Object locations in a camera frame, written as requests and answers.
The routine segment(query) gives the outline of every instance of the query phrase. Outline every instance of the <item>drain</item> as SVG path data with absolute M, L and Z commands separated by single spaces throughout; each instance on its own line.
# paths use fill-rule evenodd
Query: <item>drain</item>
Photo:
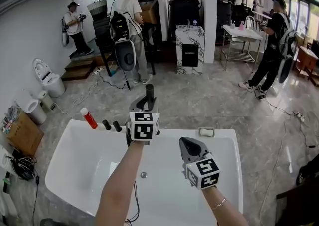
M 141 173 L 141 177 L 142 177 L 142 178 L 146 178 L 147 176 L 148 176 L 148 174 L 147 174 L 146 172 L 142 172 L 142 173 Z

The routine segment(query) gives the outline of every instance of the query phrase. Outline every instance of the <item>white toilet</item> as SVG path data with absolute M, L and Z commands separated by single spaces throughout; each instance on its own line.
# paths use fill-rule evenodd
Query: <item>white toilet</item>
M 33 68 L 44 90 L 51 97 L 59 97 L 65 92 L 65 86 L 60 75 L 52 73 L 49 66 L 40 59 L 34 59 Z

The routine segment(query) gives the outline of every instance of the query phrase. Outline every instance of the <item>red bottle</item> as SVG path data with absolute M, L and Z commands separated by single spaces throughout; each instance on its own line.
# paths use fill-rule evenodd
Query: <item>red bottle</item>
M 80 112 L 83 115 L 83 117 L 86 119 L 86 121 L 89 123 L 92 129 L 96 129 L 98 127 L 96 121 L 93 119 L 93 117 L 91 116 L 87 108 L 82 108 Z

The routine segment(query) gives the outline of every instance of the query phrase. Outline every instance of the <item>bracelet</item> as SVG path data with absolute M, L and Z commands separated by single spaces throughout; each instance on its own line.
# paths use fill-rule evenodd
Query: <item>bracelet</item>
M 224 203 L 225 200 L 226 200 L 226 198 L 224 198 L 224 199 L 221 201 L 221 203 L 219 203 L 217 206 L 215 206 L 215 207 L 212 208 L 211 210 L 214 211 L 216 208 L 220 207 L 220 206 Z

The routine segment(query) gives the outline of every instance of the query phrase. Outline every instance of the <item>black and white marker cube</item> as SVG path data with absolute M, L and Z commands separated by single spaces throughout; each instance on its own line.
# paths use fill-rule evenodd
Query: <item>black and white marker cube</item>
M 160 114 L 145 112 L 130 112 L 131 139 L 147 141 L 156 136 L 159 129 Z
M 186 164 L 186 177 L 198 189 L 205 189 L 218 183 L 219 167 L 211 153 L 200 161 Z

